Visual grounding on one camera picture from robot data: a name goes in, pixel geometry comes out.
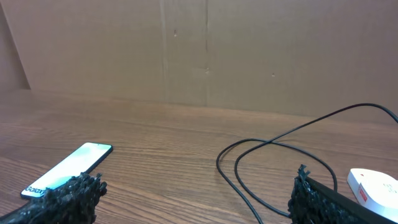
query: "black fuzzy object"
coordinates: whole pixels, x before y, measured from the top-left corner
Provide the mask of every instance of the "black fuzzy object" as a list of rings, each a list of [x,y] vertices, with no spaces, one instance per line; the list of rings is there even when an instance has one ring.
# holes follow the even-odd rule
[[[308,177],[301,165],[288,202],[293,224],[394,224]]]
[[[307,182],[310,171],[301,165],[294,179],[292,198],[288,211],[294,224],[307,223],[364,223],[341,206],[328,201]]]
[[[96,218],[95,206],[105,194],[106,182],[101,182],[101,174],[90,177],[81,173],[1,217],[0,224],[92,224]]]

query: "wooden table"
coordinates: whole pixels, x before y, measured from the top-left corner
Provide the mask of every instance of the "wooden table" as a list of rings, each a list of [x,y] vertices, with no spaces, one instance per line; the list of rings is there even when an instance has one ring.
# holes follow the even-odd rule
[[[108,193],[96,208],[97,223],[256,223],[216,170],[218,153],[240,139],[269,139],[311,119],[16,91],[0,98],[0,215],[26,203],[20,191],[78,146],[103,142],[112,144],[114,151],[92,172],[102,173],[108,183]],[[355,200],[346,183],[350,168],[398,178],[397,134],[393,120],[372,124],[328,119],[282,141],[327,162],[336,172],[339,192]],[[235,183],[234,160],[253,145],[237,147],[221,163]],[[260,198],[287,210],[300,164],[308,165],[310,177],[332,187],[322,165],[277,146],[249,154],[239,173]],[[266,223],[290,223],[251,201]]]

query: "cardboard wall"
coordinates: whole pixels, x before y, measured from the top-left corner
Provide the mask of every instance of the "cardboard wall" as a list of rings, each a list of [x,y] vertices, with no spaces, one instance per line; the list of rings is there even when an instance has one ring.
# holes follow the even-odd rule
[[[0,4],[0,93],[29,88]]]
[[[33,90],[310,116],[364,101],[398,111],[395,0],[1,1]],[[389,121],[380,115],[341,117]]]

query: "phone screen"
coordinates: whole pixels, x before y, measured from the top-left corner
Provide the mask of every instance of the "phone screen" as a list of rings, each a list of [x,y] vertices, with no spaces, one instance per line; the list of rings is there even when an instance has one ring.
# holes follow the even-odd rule
[[[56,189],[81,172],[92,171],[109,153],[112,146],[107,144],[84,143],[63,161],[21,192],[21,197],[41,197],[46,188]]]

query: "white device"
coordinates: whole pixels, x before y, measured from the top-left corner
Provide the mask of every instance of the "white device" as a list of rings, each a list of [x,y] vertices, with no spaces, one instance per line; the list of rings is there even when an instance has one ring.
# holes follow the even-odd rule
[[[362,206],[398,223],[398,180],[374,170],[351,169],[347,182]]]
[[[41,197],[81,172],[91,172],[113,150],[111,145],[87,142],[21,192],[22,198]]]

